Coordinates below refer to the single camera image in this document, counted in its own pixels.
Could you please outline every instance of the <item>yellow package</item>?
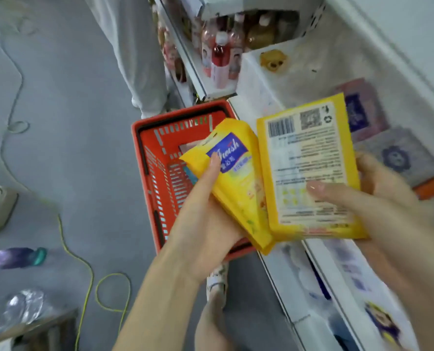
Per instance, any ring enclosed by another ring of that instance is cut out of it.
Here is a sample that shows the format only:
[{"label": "yellow package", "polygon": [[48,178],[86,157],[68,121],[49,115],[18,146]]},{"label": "yellow package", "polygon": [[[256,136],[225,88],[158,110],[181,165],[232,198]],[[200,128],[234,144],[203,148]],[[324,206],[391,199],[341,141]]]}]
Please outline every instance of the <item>yellow package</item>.
[{"label": "yellow package", "polygon": [[218,153],[221,167],[212,193],[248,232],[255,248],[269,253],[274,241],[267,218],[258,138],[247,123],[227,118],[180,159],[201,177],[213,152]]},{"label": "yellow package", "polygon": [[343,94],[257,121],[269,226],[278,241],[313,236],[366,237],[358,218],[315,201],[306,182],[360,189]]}]

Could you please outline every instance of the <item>gray floor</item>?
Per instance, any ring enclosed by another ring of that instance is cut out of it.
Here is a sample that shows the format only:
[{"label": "gray floor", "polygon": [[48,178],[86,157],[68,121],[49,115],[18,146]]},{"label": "gray floor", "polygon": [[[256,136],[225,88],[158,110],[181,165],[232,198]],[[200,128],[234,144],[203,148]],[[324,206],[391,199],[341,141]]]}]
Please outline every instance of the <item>gray floor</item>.
[{"label": "gray floor", "polygon": [[[140,117],[117,69],[112,49],[84,0],[23,0],[38,32],[13,35],[8,52],[20,65],[25,87],[14,120],[30,129],[12,135],[6,159],[15,175],[62,212],[70,248],[88,260],[95,283],[126,272],[136,295],[155,256],[130,125]],[[20,9],[12,8],[17,14]],[[0,24],[15,18],[0,13]],[[0,51],[0,140],[19,84]],[[16,187],[0,166],[0,184]],[[0,271],[0,296],[39,286],[68,307],[80,307],[89,273],[62,249],[55,217],[43,204],[21,195],[0,248],[43,246],[44,266]],[[232,262],[226,319],[228,332],[250,350],[294,350],[278,301],[255,254]],[[104,303],[121,308],[126,283],[112,278],[100,292]],[[185,349],[205,304],[201,290]],[[119,313],[103,311],[91,298],[82,330],[82,350],[110,350]]]}]

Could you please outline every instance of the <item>plastic basket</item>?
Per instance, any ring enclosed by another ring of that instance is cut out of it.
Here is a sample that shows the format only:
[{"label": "plastic basket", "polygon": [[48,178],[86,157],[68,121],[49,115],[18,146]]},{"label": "plastic basket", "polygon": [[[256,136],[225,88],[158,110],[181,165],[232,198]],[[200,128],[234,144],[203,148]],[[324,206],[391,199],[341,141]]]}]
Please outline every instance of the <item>plastic basket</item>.
[{"label": "plastic basket", "polygon": [[[225,100],[143,119],[132,125],[145,202],[158,253],[193,185],[183,170],[179,146],[205,139],[225,118],[235,118]],[[248,239],[237,242],[226,260],[254,251]]]}]

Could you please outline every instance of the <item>hand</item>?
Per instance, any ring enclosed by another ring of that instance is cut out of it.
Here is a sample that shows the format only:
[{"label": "hand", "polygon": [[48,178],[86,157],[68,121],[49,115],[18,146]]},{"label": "hand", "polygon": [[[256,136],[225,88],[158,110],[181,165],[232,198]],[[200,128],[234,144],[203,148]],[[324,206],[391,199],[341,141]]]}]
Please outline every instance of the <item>hand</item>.
[{"label": "hand", "polygon": [[220,159],[212,154],[207,171],[181,208],[165,247],[178,254],[186,270],[202,282],[243,238],[243,228],[211,195],[220,174]]},{"label": "hand", "polygon": [[434,285],[434,226],[400,175],[359,153],[362,192],[344,184],[307,184],[316,198],[343,206],[364,224],[371,240],[357,241],[377,275],[397,294]]}]

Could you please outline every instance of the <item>barcode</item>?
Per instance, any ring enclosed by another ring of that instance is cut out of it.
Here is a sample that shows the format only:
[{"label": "barcode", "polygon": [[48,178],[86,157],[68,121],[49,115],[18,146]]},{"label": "barcode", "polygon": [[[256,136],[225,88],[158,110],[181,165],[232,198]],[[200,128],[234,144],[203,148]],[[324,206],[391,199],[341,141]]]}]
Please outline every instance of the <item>barcode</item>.
[{"label": "barcode", "polygon": [[285,117],[277,121],[268,122],[267,124],[269,125],[269,137],[271,138],[295,132],[295,126],[293,125],[293,116]]},{"label": "barcode", "polygon": [[300,113],[300,121],[302,125],[302,130],[319,127],[321,124],[321,113],[319,108],[310,109],[305,112]]}]

